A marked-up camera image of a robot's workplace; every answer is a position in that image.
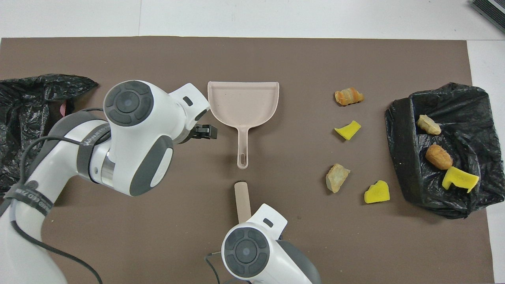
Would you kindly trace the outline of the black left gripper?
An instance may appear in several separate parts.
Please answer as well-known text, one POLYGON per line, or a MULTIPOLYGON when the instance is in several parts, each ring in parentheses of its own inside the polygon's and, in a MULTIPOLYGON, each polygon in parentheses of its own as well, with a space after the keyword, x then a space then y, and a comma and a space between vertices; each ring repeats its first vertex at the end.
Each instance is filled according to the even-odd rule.
POLYGON ((188 136, 186 139, 183 140, 184 143, 186 143, 188 140, 191 139, 206 139, 206 140, 216 140, 218 135, 218 130, 216 127, 206 124, 206 125, 200 125, 200 124, 195 124, 193 129, 189 132, 188 136))

